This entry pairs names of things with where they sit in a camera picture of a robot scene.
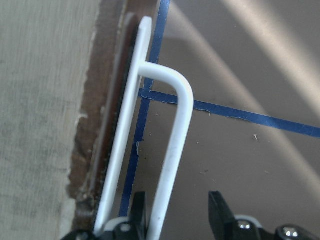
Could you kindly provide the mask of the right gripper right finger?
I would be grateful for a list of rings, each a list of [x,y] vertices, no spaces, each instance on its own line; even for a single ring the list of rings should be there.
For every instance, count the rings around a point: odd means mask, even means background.
[[[219,191],[208,193],[208,218],[216,240],[318,240],[319,237],[294,224],[284,224],[273,233],[248,215],[234,215]]]

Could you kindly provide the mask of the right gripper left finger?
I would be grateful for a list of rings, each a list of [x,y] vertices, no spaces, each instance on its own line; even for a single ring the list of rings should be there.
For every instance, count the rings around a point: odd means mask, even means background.
[[[62,240],[145,240],[147,235],[146,193],[134,194],[129,216],[110,220],[102,233],[74,230]]]

